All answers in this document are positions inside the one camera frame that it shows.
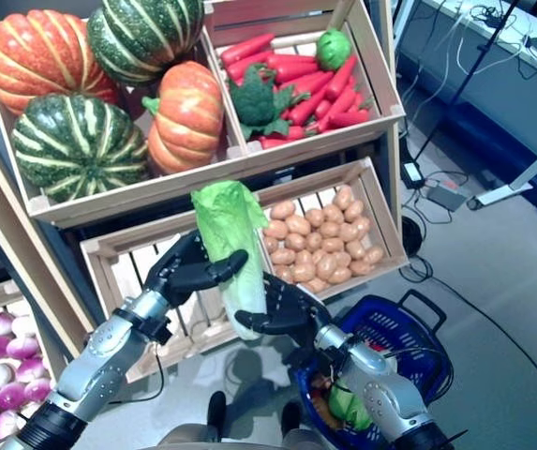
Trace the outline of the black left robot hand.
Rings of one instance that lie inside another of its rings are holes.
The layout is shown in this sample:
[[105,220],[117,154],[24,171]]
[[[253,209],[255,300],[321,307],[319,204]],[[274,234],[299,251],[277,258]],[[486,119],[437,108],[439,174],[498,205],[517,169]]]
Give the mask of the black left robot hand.
[[211,262],[200,232],[193,230],[180,237],[152,266],[142,290],[158,293],[169,308],[176,308],[192,293],[229,281],[247,259],[247,251],[238,249],[226,258]]

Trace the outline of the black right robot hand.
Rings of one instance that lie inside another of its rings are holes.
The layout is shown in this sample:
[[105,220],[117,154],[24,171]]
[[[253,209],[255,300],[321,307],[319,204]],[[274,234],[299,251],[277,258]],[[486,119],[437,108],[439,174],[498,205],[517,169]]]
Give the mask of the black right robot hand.
[[288,336],[300,347],[312,347],[315,337],[333,318],[324,304],[300,287],[263,273],[266,311],[237,310],[235,320],[268,336]]

